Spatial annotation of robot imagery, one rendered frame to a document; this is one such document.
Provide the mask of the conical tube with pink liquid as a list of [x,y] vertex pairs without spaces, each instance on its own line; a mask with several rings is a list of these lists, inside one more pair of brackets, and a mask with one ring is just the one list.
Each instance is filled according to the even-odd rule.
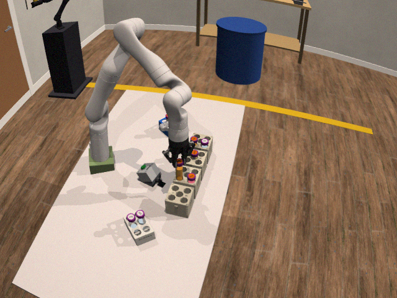
[[196,179],[196,175],[195,175],[194,173],[189,173],[189,174],[187,175],[187,179],[188,179],[188,182],[189,182],[189,183],[194,183],[194,182],[195,182],[195,179]]

